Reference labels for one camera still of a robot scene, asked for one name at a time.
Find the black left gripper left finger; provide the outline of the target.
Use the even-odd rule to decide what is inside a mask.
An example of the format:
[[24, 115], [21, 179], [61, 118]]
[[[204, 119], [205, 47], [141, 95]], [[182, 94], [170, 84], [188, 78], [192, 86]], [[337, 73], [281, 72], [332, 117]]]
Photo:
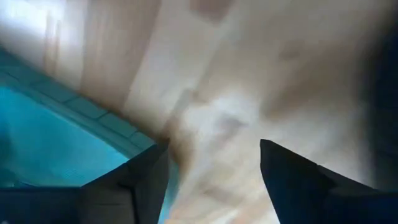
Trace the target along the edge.
[[169, 149], [153, 145], [82, 187], [0, 188], [0, 224], [157, 224]]

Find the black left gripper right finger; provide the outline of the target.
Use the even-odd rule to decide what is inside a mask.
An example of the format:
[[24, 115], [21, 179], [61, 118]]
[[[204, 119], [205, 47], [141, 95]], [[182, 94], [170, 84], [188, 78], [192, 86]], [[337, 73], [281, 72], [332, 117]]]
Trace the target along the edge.
[[270, 140], [260, 150], [280, 224], [398, 224], [398, 192], [361, 184]]

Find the blue plastic bin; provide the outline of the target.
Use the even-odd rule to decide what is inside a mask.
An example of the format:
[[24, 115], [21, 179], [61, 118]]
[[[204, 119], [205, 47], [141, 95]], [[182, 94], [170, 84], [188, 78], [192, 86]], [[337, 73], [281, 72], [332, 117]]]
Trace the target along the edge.
[[[82, 187], [155, 142], [0, 48], [0, 188]], [[178, 187], [169, 182], [157, 224], [165, 224]]]

